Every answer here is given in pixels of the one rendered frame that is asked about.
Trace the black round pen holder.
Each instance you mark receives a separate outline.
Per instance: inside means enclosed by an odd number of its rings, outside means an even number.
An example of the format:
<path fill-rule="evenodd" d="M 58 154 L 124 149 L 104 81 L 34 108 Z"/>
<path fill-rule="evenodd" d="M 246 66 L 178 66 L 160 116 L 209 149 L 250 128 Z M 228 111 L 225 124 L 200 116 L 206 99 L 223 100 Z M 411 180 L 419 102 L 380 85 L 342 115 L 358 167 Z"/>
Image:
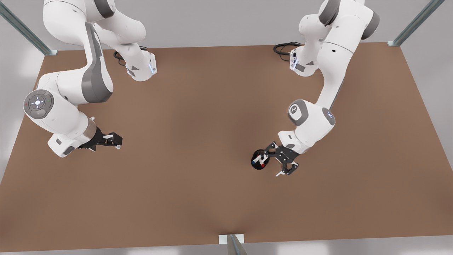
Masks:
<path fill-rule="evenodd" d="M 251 158 L 251 161 L 254 160 L 258 155 L 262 155 L 262 154 L 265 154 L 264 150 L 262 150 L 262 149 L 256 150 Z M 258 164 L 252 165 L 252 163 L 251 163 L 251 166 L 256 170 L 264 169 L 264 168 L 261 168 L 261 166 L 259 166 Z"/>

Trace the silver frame post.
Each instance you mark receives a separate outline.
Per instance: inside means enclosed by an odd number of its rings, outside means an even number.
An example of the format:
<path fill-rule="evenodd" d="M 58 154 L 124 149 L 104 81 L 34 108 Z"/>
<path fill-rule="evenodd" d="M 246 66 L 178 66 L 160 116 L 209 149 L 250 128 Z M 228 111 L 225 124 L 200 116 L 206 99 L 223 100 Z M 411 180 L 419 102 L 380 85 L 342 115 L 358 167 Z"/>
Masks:
<path fill-rule="evenodd" d="M 387 41 L 390 47 L 399 47 L 445 0 L 430 0 L 395 39 Z"/>
<path fill-rule="evenodd" d="M 14 27 L 25 39 L 45 56 L 57 55 L 57 50 L 52 50 L 42 42 L 39 37 L 31 31 L 1 0 L 0 16 L 2 16 L 12 27 Z"/>
<path fill-rule="evenodd" d="M 223 234 L 218 236 L 220 245 L 227 245 L 227 255 L 248 255 L 243 244 L 244 234 Z"/>

